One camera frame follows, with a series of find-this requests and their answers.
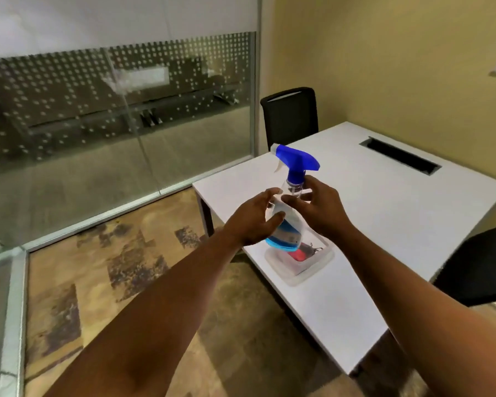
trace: spray bottle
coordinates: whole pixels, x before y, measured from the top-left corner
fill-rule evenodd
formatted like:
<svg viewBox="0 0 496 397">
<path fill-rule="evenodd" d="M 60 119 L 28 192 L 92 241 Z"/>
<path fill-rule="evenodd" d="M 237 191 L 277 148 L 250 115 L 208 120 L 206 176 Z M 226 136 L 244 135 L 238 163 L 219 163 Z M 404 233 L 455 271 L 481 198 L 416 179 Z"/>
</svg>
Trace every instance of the spray bottle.
<svg viewBox="0 0 496 397">
<path fill-rule="evenodd" d="M 272 210 L 272 214 L 284 212 L 285 217 L 274 233 L 266 239 L 266 242 L 275 248 L 293 252 L 301 244 L 303 222 L 293 208 L 281 201 L 281 196 L 299 197 L 303 191 L 305 170 L 317 171 L 319 170 L 319 163 L 308 153 L 276 143 L 272 145 L 270 152 L 275 154 L 289 168 L 289 171 L 287 179 L 281 187 L 282 193 L 274 197 Z"/>
</svg>

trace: yellow wall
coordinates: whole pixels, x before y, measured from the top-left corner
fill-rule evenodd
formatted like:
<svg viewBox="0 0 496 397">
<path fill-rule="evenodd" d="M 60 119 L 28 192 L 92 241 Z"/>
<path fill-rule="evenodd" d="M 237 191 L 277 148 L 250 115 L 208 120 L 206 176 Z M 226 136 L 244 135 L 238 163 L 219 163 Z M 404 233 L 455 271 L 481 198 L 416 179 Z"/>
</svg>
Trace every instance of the yellow wall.
<svg viewBox="0 0 496 397">
<path fill-rule="evenodd" d="M 496 178 L 496 0 L 275 0 L 271 37 L 268 93 L 313 87 L 320 129 L 349 120 Z"/>
</svg>

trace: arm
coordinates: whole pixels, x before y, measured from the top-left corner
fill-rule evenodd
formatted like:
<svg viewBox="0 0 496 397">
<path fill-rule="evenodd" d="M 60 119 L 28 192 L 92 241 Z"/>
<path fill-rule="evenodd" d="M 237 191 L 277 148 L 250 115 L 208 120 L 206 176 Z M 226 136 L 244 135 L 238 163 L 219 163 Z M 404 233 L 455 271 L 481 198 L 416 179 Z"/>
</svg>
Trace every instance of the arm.
<svg viewBox="0 0 496 397">
<path fill-rule="evenodd" d="M 53 384 L 53 396 L 165 395 L 204 318 L 224 266 L 244 245 L 268 237 L 284 218 L 265 221 L 279 188 L 243 203 L 202 246 L 139 294 Z"/>
<path fill-rule="evenodd" d="M 496 328 L 354 227 L 338 192 L 307 176 L 306 203 L 283 196 L 344 253 L 391 332 L 438 395 L 496 397 Z"/>
</svg>

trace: person's left arm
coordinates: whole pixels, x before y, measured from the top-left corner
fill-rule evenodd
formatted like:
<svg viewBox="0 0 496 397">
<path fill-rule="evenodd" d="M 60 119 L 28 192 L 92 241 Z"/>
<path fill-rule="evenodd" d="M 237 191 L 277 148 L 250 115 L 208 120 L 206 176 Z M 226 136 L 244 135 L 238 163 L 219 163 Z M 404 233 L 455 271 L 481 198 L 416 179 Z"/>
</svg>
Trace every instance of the person's left arm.
<svg viewBox="0 0 496 397">
<path fill-rule="evenodd" d="M 247 200 L 222 230 L 139 294 L 46 397 L 165 395 L 225 265 L 241 247 L 264 240 L 282 222 L 282 212 L 265 220 L 268 202 L 278 192 L 267 189 Z"/>
</svg>

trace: forearm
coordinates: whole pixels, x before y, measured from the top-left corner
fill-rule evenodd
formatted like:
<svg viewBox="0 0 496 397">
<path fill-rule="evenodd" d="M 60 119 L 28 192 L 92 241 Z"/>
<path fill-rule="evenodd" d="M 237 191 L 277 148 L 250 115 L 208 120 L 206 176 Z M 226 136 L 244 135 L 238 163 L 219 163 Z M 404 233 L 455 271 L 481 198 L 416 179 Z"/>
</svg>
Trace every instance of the forearm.
<svg viewBox="0 0 496 397">
<path fill-rule="evenodd" d="M 223 232 L 139 294 L 68 367 L 47 395 L 163 395 L 241 245 Z"/>
<path fill-rule="evenodd" d="M 391 332 L 438 394 L 496 395 L 496 328 L 354 227 L 335 231 Z"/>
</svg>

